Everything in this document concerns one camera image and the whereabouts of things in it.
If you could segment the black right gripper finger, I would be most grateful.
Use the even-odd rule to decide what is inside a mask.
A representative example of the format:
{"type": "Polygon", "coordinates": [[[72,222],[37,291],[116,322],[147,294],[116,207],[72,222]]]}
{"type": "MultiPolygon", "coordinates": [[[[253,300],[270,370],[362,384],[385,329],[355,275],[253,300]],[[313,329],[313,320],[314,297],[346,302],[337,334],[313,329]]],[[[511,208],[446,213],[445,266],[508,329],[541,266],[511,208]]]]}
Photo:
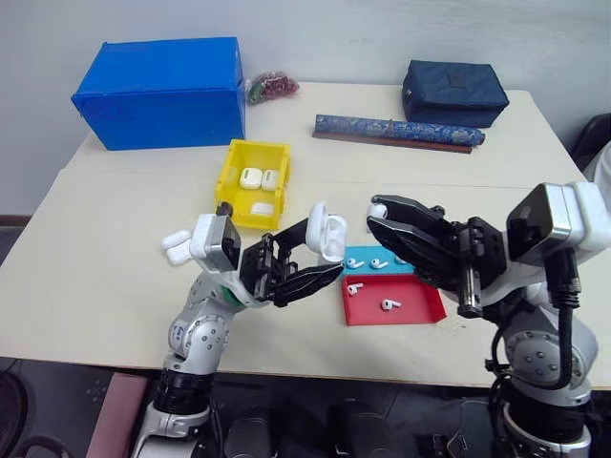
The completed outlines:
{"type": "Polygon", "coordinates": [[[421,202],[396,195],[375,195],[370,202],[383,205],[383,219],[412,225],[421,230],[449,230],[452,224],[445,220],[445,210],[440,206],[426,207],[421,202]]]}
{"type": "Polygon", "coordinates": [[[461,223],[415,215],[396,219],[369,216],[366,223],[376,240],[411,264],[421,280],[446,291],[458,290],[461,223]]]}

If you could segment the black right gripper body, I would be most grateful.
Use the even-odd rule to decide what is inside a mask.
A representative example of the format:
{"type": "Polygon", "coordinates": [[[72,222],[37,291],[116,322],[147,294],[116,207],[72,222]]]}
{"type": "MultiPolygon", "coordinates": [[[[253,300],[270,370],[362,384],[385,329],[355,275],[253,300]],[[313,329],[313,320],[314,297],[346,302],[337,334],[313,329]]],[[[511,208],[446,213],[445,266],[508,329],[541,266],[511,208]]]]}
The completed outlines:
{"type": "Polygon", "coordinates": [[[444,221],[438,236],[450,259],[433,278],[438,288],[453,293],[463,318],[483,316],[483,291],[506,270],[502,234],[479,217],[466,222],[444,221]]]}

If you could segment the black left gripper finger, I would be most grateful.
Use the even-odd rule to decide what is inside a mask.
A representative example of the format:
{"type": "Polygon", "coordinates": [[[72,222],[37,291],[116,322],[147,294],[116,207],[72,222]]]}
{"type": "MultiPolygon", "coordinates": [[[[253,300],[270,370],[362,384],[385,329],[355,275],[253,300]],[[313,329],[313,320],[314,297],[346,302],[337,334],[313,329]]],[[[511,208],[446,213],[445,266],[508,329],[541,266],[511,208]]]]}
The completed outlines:
{"type": "Polygon", "coordinates": [[[342,263],[308,267],[281,281],[273,291],[273,303],[285,307],[309,297],[336,281],[344,271],[342,263]]]}
{"type": "Polygon", "coordinates": [[[294,248],[306,244],[308,219],[303,219],[283,231],[275,234],[273,239],[278,245],[280,254],[289,254],[294,248]]]}

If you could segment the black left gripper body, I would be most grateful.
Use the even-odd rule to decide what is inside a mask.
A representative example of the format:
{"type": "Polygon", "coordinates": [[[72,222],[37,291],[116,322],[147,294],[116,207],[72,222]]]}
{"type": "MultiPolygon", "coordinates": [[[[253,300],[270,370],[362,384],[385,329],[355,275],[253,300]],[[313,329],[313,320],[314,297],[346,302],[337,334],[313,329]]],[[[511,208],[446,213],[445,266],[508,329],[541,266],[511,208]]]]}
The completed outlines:
{"type": "Polygon", "coordinates": [[[240,281],[256,302],[289,304],[300,299],[288,278],[297,273],[298,264],[290,260],[300,239],[287,232],[266,233],[242,252],[240,281]]]}

